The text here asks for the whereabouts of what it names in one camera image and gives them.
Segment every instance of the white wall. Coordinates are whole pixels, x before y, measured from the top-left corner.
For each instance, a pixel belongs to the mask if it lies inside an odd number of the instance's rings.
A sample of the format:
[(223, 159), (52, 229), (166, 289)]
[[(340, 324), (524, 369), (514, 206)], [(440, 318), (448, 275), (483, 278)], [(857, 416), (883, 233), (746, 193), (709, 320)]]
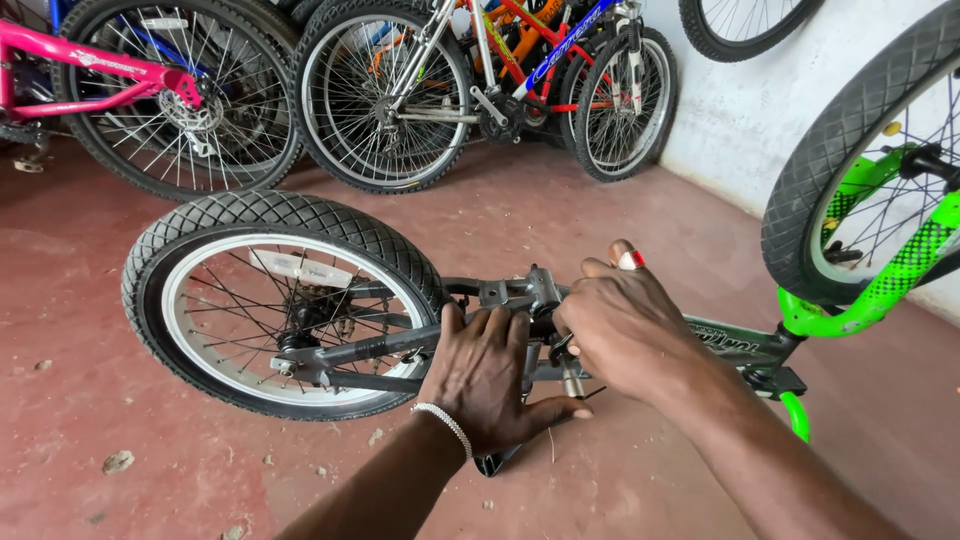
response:
[[(880, 49), (942, 3), (826, 0), (774, 49), (728, 64), (689, 45), (675, 1), (646, 0), (646, 24), (666, 36), (680, 67), (677, 117), (660, 164), (760, 217), (821, 110)], [(960, 273), (911, 297), (960, 325)]]

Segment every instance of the green handlebar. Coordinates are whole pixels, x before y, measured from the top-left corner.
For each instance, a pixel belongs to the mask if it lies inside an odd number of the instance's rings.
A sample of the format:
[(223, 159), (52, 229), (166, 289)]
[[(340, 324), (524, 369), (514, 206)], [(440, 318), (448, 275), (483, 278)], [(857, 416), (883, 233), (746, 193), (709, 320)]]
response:
[(805, 443), (810, 442), (810, 423), (806, 419), (804, 404), (800, 403), (800, 398), (793, 392), (783, 392), (780, 394), (780, 401), (786, 407), (790, 414), (790, 424), (793, 426), (793, 432), (802, 438)]

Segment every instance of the concrete floor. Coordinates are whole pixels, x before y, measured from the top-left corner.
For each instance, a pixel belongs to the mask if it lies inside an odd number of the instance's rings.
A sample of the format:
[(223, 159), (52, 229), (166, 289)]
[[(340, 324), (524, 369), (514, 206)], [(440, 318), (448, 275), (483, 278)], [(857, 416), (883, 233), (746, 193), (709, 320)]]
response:
[[(72, 143), (55, 155), (41, 175), (2, 164), (0, 538), (214, 540), (233, 527), (269, 538), (383, 444), (370, 442), (375, 430), (389, 437), (407, 417), (403, 407), (337, 425), (283, 422), (168, 373), (130, 330), (118, 269), (173, 205)], [(367, 195), (309, 167), (283, 187), (377, 216), (445, 275), (496, 279), (536, 262), (570, 282), (581, 258), (622, 235), (685, 312), (761, 329), (779, 320), (758, 223), (663, 170), (602, 185), (560, 151), (477, 145), (417, 194)], [(925, 538), (960, 537), (958, 343), (959, 330), (901, 305), (880, 328), (811, 341), (790, 360), (811, 388), (813, 448)], [(552, 449), (539, 438), (496, 479), (465, 467), (420, 537), (753, 537), (656, 411), (613, 392), (592, 402), (595, 420), (554, 430)], [(104, 475), (121, 450), (134, 463)]]

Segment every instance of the left hand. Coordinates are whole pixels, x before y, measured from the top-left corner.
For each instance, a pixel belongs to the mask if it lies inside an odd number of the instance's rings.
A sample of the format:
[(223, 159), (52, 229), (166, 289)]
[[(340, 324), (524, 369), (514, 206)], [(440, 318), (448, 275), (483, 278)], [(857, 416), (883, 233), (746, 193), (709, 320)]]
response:
[(474, 455), (525, 443), (569, 417), (592, 418), (581, 400), (555, 396), (520, 401), (530, 315), (503, 306), (477, 311), (470, 324), (456, 304), (444, 306), (440, 342), (419, 403), (446, 411), (467, 434)]

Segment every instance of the hand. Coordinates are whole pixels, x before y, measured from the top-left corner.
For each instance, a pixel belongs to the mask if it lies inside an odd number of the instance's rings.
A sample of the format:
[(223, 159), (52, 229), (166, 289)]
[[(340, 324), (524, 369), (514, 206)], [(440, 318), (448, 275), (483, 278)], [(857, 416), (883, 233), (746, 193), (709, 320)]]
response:
[(456, 304), (444, 306), (440, 343), (418, 401), (442, 408), (464, 430), (475, 455), (525, 443), (571, 416), (591, 418), (584, 402), (557, 396), (520, 401), (530, 316), (505, 307), (480, 309), (470, 324)]
[(680, 385), (730, 368), (690, 331), (649, 269), (616, 269), (633, 249), (616, 240), (608, 250), (610, 263), (584, 260), (584, 277), (570, 287), (553, 320), (561, 334), (573, 332), (567, 349), (592, 375), (657, 406)]

